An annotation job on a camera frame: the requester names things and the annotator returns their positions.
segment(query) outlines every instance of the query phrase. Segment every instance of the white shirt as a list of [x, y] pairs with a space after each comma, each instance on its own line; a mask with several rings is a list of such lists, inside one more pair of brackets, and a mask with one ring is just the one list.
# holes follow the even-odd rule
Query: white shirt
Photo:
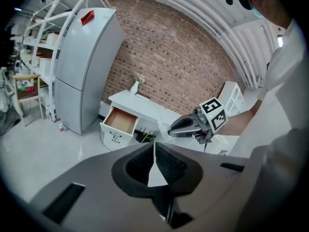
[[294, 128], [309, 124], [309, 68], [307, 48], [297, 23], [292, 21], [283, 47], [272, 56], [258, 99], [262, 104], [233, 147], [230, 156], [249, 158]]
[[305, 55], [306, 41], [294, 19], [287, 28], [282, 40], [283, 46], [279, 47], [271, 56], [264, 86], [257, 96], [261, 101], [268, 91], [286, 81]]

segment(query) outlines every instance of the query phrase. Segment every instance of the white floor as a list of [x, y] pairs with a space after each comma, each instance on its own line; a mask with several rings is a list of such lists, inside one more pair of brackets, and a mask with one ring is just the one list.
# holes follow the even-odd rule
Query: white floor
[[[59, 131], [58, 124], [47, 118], [42, 120], [35, 101], [31, 102], [31, 107], [29, 115], [25, 118], [27, 126], [25, 127], [21, 121], [0, 138], [1, 174], [9, 189], [26, 202], [46, 184], [80, 161], [109, 152], [99, 137], [99, 119], [82, 135], [78, 135], [69, 129]], [[25, 104], [24, 112], [28, 111], [29, 104]], [[168, 142], [204, 151], [204, 145], [199, 145], [194, 138], [177, 138], [170, 141], [158, 134], [155, 142]], [[133, 138], [129, 145], [134, 144], [138, 142]], [[215, 143], [208, 144], [208, 151], [212, 148], [218, 149]], [[148, 186], [165, 184], [165, 179], [154, 164]]]

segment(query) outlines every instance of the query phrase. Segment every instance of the ceiling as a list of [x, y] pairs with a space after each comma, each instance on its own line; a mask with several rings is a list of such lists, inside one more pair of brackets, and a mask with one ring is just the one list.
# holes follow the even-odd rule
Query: ceiling
[[[169, 5], [199, 23], [229, 54], [248, 87], [263, 84], [266, 65], [279, 47], [278, 35], [284, 29], [244, 9], [238, 0], [156, 0]], [[27, 0], [23, 11], [37, 11], [41, 0]]]

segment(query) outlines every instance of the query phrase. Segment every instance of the refrigerator door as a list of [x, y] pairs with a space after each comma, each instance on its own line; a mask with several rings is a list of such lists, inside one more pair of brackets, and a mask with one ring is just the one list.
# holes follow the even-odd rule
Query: refrigerator door
[[[94, 10], [94, 18], [82, 26], [81, 18], [91, 10]], [[114, 13], [114, 9], [107, 8], [87, 8], [79, 11], [64, 38], [56, 78], [73, 88], [83, 90], [94, 49]]]
[[61, 118], [63, 125], [75, 133], [82, 134], [82, 91], [79, 91], [56, 78], [55, 106], [57, 117]]

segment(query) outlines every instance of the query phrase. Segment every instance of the white cabinet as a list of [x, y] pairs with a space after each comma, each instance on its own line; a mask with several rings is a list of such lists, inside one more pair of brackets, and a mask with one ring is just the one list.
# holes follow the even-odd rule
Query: white cabinet
[[229, 117], [242, 113], [246, 104], [238, 84], [230, 81], [225, 83], [218, 100], [224, 104]]
[[135, 115], [112, 107], [105, 120], [100, 123], [101, 130], [104, 132], [105, 146], [110, 150], [126, 147], [133, 138], [139, 119]]

